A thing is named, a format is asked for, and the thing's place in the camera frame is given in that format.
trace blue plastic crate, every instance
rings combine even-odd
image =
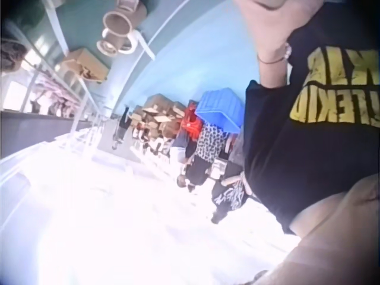
[[[225,132],[238,134],[243,125],[244,104],[230,88],[206,91],[195,114]]]

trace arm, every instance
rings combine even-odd
[[[262,86],[277,88],[286,85],[287,61],[284,56],[287,39],[315,15],[323,1],[287,0],[278,9],[266,9],[253,0],[235,0],[255,42]]]
[[[229,186],[229,185],[231,185],[231,184],[233,184],[233,183],[235,183],[235,182],[237,182],[239,180],[241,180],[240,175],[236,175],[236,176],[232,176],[232,177],[228,177],[226,179],[223,179],[222,182],[221,182],[221,184],[223,186]]]

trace wrist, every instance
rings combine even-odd
[[[275,62],[283,58],[286,54],[286,44],[283,43],[279,47],[260,48],[257,49],[257,55],[264,62]]]

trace bracelet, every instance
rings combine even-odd
[[[292,47],[288,44],[288,43],[285,43],[285,48],[286,48],[286,52],[285,52],[285,55],[282,57],[282,58],[280,58],[280,59],[278,59],[278,60],[276,60],[276,61],[272,61],[272,62],[265,62],[265,61],[262,61],[260,58],[259,58],[259,55],[257,54],[257,60],[259,60],[261,63],[263,63],[263,64],[277,64],[277,63],[279,63],[279,62],[281,62],[281,61],[283,61],[283,60],[287,60],[289,57],[290,57],[290,55],[292,54]]]

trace red container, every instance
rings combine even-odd
[[[180,124],[193,140],[197,140],[202,130],[202,120],[195,114],[196,105],[191,103],[185,111],[185,116]]]

